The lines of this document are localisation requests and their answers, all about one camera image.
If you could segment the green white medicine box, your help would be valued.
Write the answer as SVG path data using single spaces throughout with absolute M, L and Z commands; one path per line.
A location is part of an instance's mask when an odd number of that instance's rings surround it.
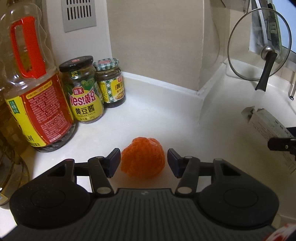
M 264 108 L 246 107 L 241 111 L 247 123 L 253 127 L 267 142 L 270 138 L 295 138 L 287 128 Z M 291 174 L 295 171 L 295 151 L 276 151 L 282 154 L 282 163 Z

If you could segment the orange mesh net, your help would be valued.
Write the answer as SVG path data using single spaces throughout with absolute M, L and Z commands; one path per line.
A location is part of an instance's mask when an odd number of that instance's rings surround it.
M 165 152 L 158 140 L 137 137 L 121 152 L 120 169 L 130 178 L 149 179 L 161 173 L 165 163 Z

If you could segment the steel dish rack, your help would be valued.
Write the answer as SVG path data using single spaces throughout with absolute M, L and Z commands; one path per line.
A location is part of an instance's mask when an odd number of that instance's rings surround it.
M 296 82 L 296 73 L 293 72 L 290 77 L 290 80 L 289 80 L 290 88 L 288 91 L 288 97 L 290 98 L 290 100 L 295 99 L 295 92 L 296 92 L 296 83 L 295 82 Z

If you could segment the soybean paste jar black lid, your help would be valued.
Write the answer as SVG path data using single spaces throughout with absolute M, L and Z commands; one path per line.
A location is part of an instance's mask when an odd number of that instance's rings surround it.
M 81 56 L 59 66 L 63 89 L 75 119 L 81 123 L 93 123 L 104 113 L 104 102 L 98 83 L 92 56 Z

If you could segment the dark oil bottle blue label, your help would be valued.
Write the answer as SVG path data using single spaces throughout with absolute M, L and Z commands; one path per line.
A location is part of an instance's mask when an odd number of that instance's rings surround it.
M 28 142 L 4 100 L 1 88 L 1 206 L 13 193 L 30 180 L 26 163 L 20 156 Z

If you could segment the small jar checkered lid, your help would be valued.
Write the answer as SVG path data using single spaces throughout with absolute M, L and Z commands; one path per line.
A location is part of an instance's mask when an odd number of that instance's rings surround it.
M 115 108 L 125 102 L 125 86 L 119 60 L 106 58 L 93 62 L 95 78 L 102 93 L 105 108 Z

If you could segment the glass pot lid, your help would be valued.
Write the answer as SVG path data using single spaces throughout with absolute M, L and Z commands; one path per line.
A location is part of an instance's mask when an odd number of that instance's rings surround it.
M 239 78 L 255 81 L 266 91 L 270 76 L 286 63 L 292 47 L 287 20 L 271 8 L 253 9 L 235 24 L 227 45 L 231 70 Z

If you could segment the wall vent grille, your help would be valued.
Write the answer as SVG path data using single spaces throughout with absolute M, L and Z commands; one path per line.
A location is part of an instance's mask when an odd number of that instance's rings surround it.
M 97 26 L 93 0 L 62 0 L 64 32 Z

